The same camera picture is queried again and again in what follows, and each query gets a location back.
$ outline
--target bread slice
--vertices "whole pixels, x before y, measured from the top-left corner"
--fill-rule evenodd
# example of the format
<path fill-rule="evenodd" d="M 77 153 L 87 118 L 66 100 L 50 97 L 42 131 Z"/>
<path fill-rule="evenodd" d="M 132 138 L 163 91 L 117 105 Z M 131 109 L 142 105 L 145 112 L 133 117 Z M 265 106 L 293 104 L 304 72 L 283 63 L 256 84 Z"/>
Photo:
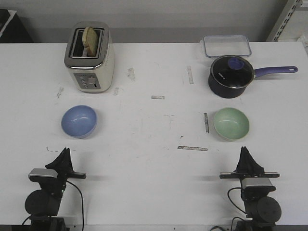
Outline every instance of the bread slice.
<path fill-rule="evenodd" d="M 87 54 L 89 57 L 96 56 L 98 37 L 93 27 L 86 27 L 82 34 L 83 46 L 87 49 Z"/>

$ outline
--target pan handle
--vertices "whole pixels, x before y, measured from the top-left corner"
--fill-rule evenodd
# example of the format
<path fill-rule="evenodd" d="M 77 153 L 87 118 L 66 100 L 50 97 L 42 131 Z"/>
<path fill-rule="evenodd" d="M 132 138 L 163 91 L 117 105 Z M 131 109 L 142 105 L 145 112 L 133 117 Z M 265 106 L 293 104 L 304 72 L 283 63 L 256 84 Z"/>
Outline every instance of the pan handle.
<path fill-rule="evenodd" d="M 255 77 L 264 76 L 267 74 L 275 73 L 294 73 L 297 72 L 298 68 L 296 66 L 273 66 L 273 67 L 264 67 L 255 70 Z"/>

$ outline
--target blue bowl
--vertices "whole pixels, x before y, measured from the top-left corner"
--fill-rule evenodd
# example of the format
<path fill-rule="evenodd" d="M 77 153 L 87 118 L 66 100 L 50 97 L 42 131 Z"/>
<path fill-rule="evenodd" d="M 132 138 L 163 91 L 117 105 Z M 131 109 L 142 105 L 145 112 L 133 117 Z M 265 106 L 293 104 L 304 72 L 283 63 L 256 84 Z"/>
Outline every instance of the blue bowl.
<path fill-rule="evenodd" d="M 75 138 L 85 138 L 96 127 L 97 116 L 95 111 L 85 105 L 78 105 L 69 109 L 62 117 L 63 131 Z"/>

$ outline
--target dark blue saucepan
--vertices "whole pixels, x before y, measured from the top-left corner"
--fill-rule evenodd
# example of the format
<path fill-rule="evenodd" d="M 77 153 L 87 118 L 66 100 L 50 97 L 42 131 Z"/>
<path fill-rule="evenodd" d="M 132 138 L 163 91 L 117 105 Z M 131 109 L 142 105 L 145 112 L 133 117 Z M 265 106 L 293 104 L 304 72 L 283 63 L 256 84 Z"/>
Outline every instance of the dark blue saucepan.
<path fill-rule="evenodd" d="M 251 64 L 242 57 L 224 55 L 212 63 L 208 84 L 216 95 L 223 98 L 235 98 L 241 95 L 256 77 L 297 71 L 296 66 L 264 67 L 254 70 Z"/>

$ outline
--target table surface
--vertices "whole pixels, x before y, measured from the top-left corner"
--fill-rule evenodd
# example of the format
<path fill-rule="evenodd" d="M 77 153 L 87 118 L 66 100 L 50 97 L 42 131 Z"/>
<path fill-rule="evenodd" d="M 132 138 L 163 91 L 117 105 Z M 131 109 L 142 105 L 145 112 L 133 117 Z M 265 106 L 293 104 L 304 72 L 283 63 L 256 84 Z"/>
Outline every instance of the table surface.
<path fill-rule="evenodd" d="M 83 192 L 86 224 L 230 224 L 243 217 L 227 198 L 240 182 L 219 174 L 235 170 L 242 146 L 266 171 L 281 174 L 269 194 L 282 208 L 277 224 L 307 224 L 307 54 L 297 42 L 250 45 L 254 68 L 296 65 L 299 71 L 260 77 L 241 96 L 223 99 L 208 86 L 210 68 L 199 43 L 114 44 L 111 87 L 87 94 L 64 66 L 66 44 L 0 44 L 0 224 L 28 216 L 25 199 L 39 189 L 28 173 L 64 147 L 71 149 L 74 170 L 87 173 L 85 180 L 71 180 Z M 85 139 L 67 136 L 60 124 L 79 104 L 98 114 Z M 224 107 L 248 116 L 251 127 L 242 140 L 225 141 L 214 130 L 213 116 Z M 243 207 L 239 192 L 231 196 Z M 70 185 L 59 216 L 81 223 L 80 195 Z"/>

